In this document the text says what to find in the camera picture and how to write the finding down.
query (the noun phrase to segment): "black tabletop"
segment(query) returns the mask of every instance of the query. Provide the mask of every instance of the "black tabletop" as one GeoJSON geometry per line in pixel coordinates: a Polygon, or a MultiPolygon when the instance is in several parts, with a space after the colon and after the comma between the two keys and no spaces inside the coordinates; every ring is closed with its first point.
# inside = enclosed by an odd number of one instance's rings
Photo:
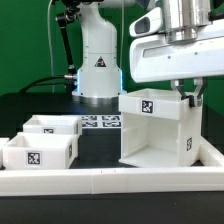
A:
{"type": "MultiPolygon", "coordinates": [[[[14,137],[33,114],[118,115],[118,105],[86,105],[65,94],[0,97],[0,137],[14,137]]],[[[224,118],[204,106],[202,136],[224,151],[224,118]]],[[[71,168],[124,167],[120,129],[84,129],[71,168]]],[[[224,192],[1,197],[1,223],[222,223],[224,192]]]]}

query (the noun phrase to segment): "cable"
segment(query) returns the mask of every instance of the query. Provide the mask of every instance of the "cable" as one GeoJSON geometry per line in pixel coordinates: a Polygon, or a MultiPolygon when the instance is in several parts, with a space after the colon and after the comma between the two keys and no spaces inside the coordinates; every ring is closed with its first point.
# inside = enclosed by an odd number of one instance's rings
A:
{"type": "Polygon", "coordinates": [[[54,83],[42,83],[42,84],[35,84],[32,87],[36,86],[56,86],[56,85],[65,85],[65,82],[54,82],[54,83]]]}
{"type": "Polygon", "coordinates": [[[120,69],[123,63],[123,47],[124,47],[124,0],[122,0],[122,18],[121,18],[121,49],[120,49],[120,69]]]}
{"type": "Polygon", "coordinates": [[[54,74],[54,56],[53,56],[53,48],[52,48],[52,40],[51,40],[51,5],[54,0],[50,0],[47,10],[47,33],[48,33],[48,44],[50,51],[50,61],[51,61],[51,76],[55,76],[54,74]]]}
{"type": "Polygon", "coordinates": [[[28,89],[30,89],[31,87],[35,86],[38,83],[49,81],[49,80],[55,80],[55,79],[64,79],[64,76],[62,75],[62,76],[54,76],[54,77],[46,77],[46,78],[38,79],[30,83],[29,85],[25,86],[24,88],[22,88],[19,91],[19,93],[25,93],[28,89]]]}
{"type": "Polygon", "coordinates": [[[224,19],[224,12],[219,12],[219,13],[210,12],[208,14],[208,18],[209,18],[209,21],[224,19]]]}

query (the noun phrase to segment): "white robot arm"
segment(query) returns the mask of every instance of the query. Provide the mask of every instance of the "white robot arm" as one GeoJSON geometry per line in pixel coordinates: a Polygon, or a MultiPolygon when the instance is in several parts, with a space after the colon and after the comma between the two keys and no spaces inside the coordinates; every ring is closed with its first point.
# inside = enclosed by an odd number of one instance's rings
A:
{"type": "Polygon", "coordinates": [[[61,0],[66,5],[66,13],[60,14],[60,25],[69,73],[77,77],[77,89],[73,91],[75,100],[90,103],[116,102],[122,94],[122,71],[117,66],[117,31],[110,22],[99,14],[99,7],[121,8],[135,4],[135,0],[61,0]],[[65,26],[78,19],[83,36],[83,65],[76,72],[65,26]]]}
{"type": "Polygon", "coordinates": [[[163,0],[157,6],[130,26],[138,38],[130,49],[131,76],[135,82],[171,80],[183,98],[183,79],[195,78],[190,101],[200,106],[205,77],[224,74],[223,14],[211,14],[210,0],[163,0]]]}

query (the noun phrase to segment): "open box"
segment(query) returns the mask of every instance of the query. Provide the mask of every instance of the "open box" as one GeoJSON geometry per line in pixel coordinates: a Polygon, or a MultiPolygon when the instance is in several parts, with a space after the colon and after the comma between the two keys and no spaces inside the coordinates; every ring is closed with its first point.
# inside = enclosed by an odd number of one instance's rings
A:
{"type": "Polygon", "coordinates": [[[82,134],[80,116],[33,115],[24,125],[23,132],[47,134],[82,134]]]}
{"type": "Polygon", "coordinates": [[[120,162],[138,167],[190,166],[198,160],[202,107],[178,92],[144,89],[119,97],[120,162]]]}
{"type": "Polygon", "coordinates": [[[18,133],[2,147],[6,170],[68,169],[78,156],[77,135],[18,133]]]}

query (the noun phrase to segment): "green wall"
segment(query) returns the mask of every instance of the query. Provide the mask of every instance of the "green wall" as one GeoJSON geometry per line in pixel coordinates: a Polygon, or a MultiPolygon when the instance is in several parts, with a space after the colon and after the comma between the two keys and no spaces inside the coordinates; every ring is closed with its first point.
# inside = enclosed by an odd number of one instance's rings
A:
{"type": "MultiPolygon", "coordinates": [[[[0,14],[0,95],[10,92],[18,92],[22,87],[37,79],[51,75],[50,56],[47,37],[47,7],[49,0],[30,1],[1,1],[0,14]]],[[[64,10],[64,6],[58,3],[52,7],[51,32],[53,51],[55,57],[55,75],[63,75],[67,72],[66,58],[60,31],[54,17],[64,10]]],[[[224,11],[224,5],[215,9],[224,11]]],[[[101,15],[111,21],[118,30],[118,38],[121,34],[121,10],[101,9],[101,15]]],[[[135,91],[142,88],[170,89],[170,82],[141,83],[136,84],[130,76],[129,47],[133,39],[129,36],[129,25],[144,14],[144,10],[138,5],[125,9],[125,36],[123,46],[122,65],[119,65],[124,74],[124,88],[127,91],[135,91]]],[[[82,64],[82,36],[79,22],[68,26],[71,48],[75,66],[82,64]]],[[[224,76],[209,78],[205,91],[205,103],[218,113],[224,115],[224,76]]],[[[193,91],[193,81],[186,81],[186,91],[193,91]]],[[[51,87],[35,87],[30,91],[49,92],[51,87]]],[[[55,88],[56,92],[64,91],[63,86],[55,88]]]]}

